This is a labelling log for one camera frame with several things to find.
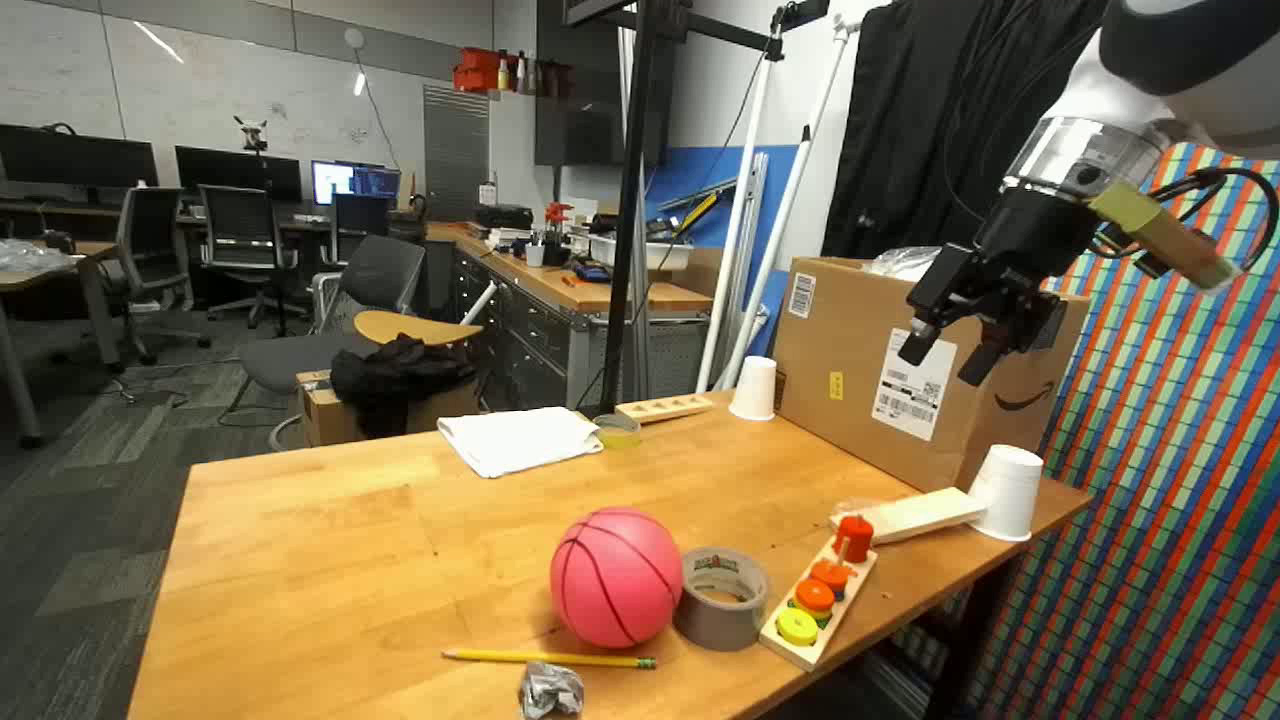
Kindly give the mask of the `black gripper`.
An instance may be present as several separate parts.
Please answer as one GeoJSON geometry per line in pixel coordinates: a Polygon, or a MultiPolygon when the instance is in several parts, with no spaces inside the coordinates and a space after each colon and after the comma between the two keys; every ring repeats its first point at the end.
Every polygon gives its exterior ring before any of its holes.
{"type": "Polygon", "coordinates": [[[945,246],[920,285],[908,293],[914,320],[899,344],[903,365],[923,365],[940,332],[962,316],[979,316],[979,344],[960,365],[962,384],[1023,350],[1047,311],[1040,285],[1065,275],[1089,249],[1097,215],[1058,198],[1003,191],[966,246],[945,246]]]}

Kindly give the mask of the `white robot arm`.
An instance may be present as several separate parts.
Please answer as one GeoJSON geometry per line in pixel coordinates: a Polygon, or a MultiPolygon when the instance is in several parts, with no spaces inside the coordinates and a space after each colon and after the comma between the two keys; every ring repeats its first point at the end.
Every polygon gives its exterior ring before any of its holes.
{"type": "Polygon", "coordinates": [[[1056,336],[1065,303],[1043,293],[1110,226],[1150,273],[1206,293],[1236,275],[1205,236],[1140,191],[1183,126],[1236,156],[1280,154],[1280,0],[1106,0],[1065,94],[1003,174],[995,210],[966,246],[945,246],[908,293],[899,359],[920,365],[940,332],[979,320],[960,365],[982,384],[1007,352],[1056,336]]]}

